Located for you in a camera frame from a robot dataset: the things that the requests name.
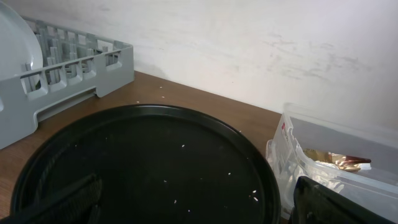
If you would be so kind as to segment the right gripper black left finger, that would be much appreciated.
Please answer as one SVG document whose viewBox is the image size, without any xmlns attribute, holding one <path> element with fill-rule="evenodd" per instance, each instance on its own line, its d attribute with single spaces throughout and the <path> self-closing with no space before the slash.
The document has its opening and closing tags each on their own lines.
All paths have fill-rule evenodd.
<svg viewBox="0 0 398 224">
<path fill-rule="evenodd" d="M 88 175 L 31 205 L 18 213 L 1 219 L 1 224 L 29 223 L 98 223 L 103 182 Z"/>
</svg>

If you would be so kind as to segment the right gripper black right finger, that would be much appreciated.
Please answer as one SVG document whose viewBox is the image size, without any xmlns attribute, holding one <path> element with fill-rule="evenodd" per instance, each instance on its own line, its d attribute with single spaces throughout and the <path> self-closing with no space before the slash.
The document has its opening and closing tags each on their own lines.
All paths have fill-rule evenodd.
<svg viewBox="0 0 398 224">
<path fill-rule="evenodd" d="M 318 182 L 301 176 L 294 190 L 289 224 L 393 224 Z"/>
</svg>

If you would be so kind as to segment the brown gold coffee sachet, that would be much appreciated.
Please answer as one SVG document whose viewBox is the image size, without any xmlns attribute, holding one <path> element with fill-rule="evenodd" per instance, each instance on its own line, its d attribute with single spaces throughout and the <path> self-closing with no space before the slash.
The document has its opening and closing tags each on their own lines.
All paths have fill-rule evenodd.
<svg viewBox="0 0 398 224">
<path fill-rule="evenodd" d="M 361 157 L 346 156 L 314 149 L 304 149 L 303 153 L 317 164 L 347 172 L 371 170 L 371 160 Z"/>
</svg>

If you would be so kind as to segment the grey round plate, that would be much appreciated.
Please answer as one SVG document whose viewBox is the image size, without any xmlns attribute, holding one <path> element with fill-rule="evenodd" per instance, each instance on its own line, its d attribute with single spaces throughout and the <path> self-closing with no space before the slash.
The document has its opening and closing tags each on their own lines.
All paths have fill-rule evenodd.
<svg viewBox="0 0 398 224">
<path fill-rule="evenodd" d="M 1 80 L 43 67 L 33 30 L 16 11 L 1 3 Z"/>
</svg>

